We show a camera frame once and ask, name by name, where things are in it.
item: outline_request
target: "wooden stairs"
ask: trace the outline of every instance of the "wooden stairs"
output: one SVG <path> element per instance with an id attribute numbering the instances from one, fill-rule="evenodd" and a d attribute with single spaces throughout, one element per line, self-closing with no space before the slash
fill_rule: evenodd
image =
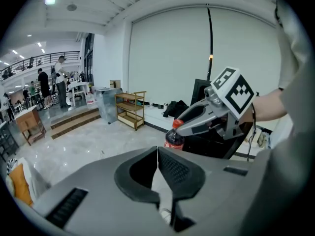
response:
<path id="1" fill-rule="evenodd" d="M 81 127 L 91 121 L 100 118 L 98 108 L 95 109 L 83 109 L 75 112 L 73 115 L 62 117 L 51 123 L 51 138 L 57 137 L 70 132 L 73 129 Z"/>

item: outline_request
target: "red bottle cap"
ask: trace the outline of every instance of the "red bottle cap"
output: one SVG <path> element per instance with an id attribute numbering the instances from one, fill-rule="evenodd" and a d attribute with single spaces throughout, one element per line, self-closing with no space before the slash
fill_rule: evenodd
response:
<path id="1" fill-rule="evenodd" d="M 183 125 L 184 124 L 184 122 L 182 121 L 182 120 L 180 120 L 180 119 L 175 119 L 174 121 L 173 121 L 173 128 L 178 128 L 179 126 L 181 126 L 181 125 Z"/>

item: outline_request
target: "black and white marker cube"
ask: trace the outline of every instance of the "black and white marker cube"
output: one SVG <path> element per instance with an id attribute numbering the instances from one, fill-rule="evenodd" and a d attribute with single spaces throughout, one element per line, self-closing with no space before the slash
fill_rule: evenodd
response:
<path id="1" fill-rule="evenodd" d="M 244 114 L 255 98 L 253 90 L 238 68 L 226 67 L 211 85 L 220 100 L 237 119 Z"/>

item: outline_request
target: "railing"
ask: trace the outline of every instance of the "railing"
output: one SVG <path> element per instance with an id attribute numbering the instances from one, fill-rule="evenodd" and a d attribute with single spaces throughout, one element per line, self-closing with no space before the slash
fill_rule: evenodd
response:
<path id="1" fill-rule="evenodd" d="M 40 65 L 57 63 L 59 57 L 63 55 L 64 60 L 76 60 L 79 59 L 79 52 L 61 52 L 61 53 L 49 53 L 41 56 L 30 57 L 29 59 L 24 59 L 20 62 L 17 62 L 13 65 L 6 67 L 1 70 L 0 80 L 6 80 L 7 78 L 14 76 L 20 72 L 23 72 L 27 69 L 31 69 Z"/>

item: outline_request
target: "gray bin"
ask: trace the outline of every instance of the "gray bin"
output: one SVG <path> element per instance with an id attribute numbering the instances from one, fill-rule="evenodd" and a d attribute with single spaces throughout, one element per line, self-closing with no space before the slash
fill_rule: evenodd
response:
<path id="1" fill-rule="evenodd" d="M 122 93 L 120 88 L 99 88 L 95 90 L 96 104 L 100 116 L 108 123 L 117 121 L 115 94 Z"/>

